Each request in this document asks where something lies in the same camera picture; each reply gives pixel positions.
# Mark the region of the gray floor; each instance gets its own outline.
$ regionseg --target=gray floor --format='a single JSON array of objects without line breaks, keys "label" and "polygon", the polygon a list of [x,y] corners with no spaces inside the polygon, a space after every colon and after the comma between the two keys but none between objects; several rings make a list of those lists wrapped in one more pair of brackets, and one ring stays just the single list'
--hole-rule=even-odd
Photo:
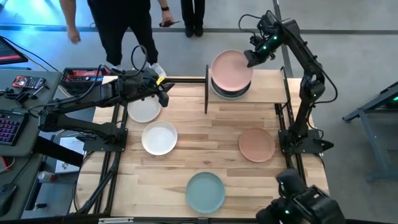
[{"label": "gray floor", "polygon": [[[179,0],[169,0],[176,20],[181,20]],[[279,0],[282,17],[294,17],[302,29],[328,30],[396,30],[398,2],[395,0]],[[208,0],[205,27],[236,28],[241,14],[261,15],[274,9],[272,0]],[[160,20],[159,6],[152,0],[153,27]],[[86,1],[78,1],[76,22],[88,27],[92,18]],[[0,25],[65,25],[57,0],[9,0],[0,13]],[[255,27],[256,20],[245,19],[245,27]],[[105,52],[96,32],[81,33],[82,42],[72,45],[64,32],[9,31],[4,35],[37,53],[59,70],[65,67],[96,67],[104,63]],[[198,39],[187,39],[179,32],[154,34],[159,62],[170,75],[204,75],[205,65],[222,50],[251,49],[249,34],[205,33]],[[335,147],[325,153],[326,174],[331,196],[340,204],[347,218],[398,223],[398,182],[381,180],[367,183],[365,176],[374,170],[375,161],[359,120],[345,124],[341,117],[374,97],[380,90],[397,81],[394,65],[398,45],[396,35],[303,35],[312,52],[318,55],[339,89],[339,98],[330,105],[319,105],[313,112],[315,124],[325,131],[325,139]],[[137,44],[132,33],[123,40],[123,62],[130,68],[131,49]],[[289,53],[294,77],[302,76],[302,69]],[[136,55],[137,62],[142,55]],[[283,66],[282,54],[259,68],[278,69]],[[32,63],[20,64],[35,68]],[[323,99],[333,97],[327,84]],[[90,120],[92,112],[75,116]],[[48,186],[59,192],[55,200],[40,193],[40,201],[51,208],[24,217],[64,214],[70,201],[70,184]]]}]

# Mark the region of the white plate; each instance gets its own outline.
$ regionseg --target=white plate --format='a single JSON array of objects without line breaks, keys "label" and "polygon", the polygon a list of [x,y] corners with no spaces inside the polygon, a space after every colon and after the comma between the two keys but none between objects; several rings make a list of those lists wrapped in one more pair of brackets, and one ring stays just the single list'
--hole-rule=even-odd
[{"label": "white plate", "polygon": [[156,156],[164,155],[176,145],[177,130],[169,122],[156,121],[145,128],[141,141],[147,152]]},{"label": "white plate", "polygon": [[134,121],[138,123],[146,123],[152,121],[159,115],[160,113],[160,103],[158,102],[159,98],[155,97],[147,97],[144,101],[137,100],[129,103],[127,106],[127,112],[129,116]]}]

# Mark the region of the black shoe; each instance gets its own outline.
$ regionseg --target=black shoe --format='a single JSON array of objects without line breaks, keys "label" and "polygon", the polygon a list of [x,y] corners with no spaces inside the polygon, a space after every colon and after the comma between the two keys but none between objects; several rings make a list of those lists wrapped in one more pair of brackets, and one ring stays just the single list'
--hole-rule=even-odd
[{"label": "black shoe", "polygon": [[193,27],[185,27],[185,35],[190,38],[193,36]]},{"label": "black shoe", "polygon": [[197,37],[203,36],[203,27],[202,26],[195,27],[195,35]]}]

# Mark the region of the rgb keyboard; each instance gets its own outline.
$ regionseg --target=rgb keyboard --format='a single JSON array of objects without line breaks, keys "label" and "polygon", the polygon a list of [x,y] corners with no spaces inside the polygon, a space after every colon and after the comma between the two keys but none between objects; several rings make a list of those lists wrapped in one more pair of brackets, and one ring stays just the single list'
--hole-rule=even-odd
[{"label": "rgb keyboard", "polygon": [[0,110],[0,144],[15,146],[29,114]]}]

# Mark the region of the person's hand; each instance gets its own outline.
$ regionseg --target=person's hand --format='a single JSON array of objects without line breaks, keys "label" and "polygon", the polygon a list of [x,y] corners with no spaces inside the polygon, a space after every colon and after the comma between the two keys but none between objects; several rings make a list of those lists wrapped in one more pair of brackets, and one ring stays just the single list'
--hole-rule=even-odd
[{"label": "person's hand", "polygon": [[164,26],[166,21],[174,22],[174,18],[170,10],[162,11],[162,26]]},{"label": "person's hand", "polygon": [[74,44],[80,42],[80,33],[76,28],[69,28],[68,27],[68,38]]}]

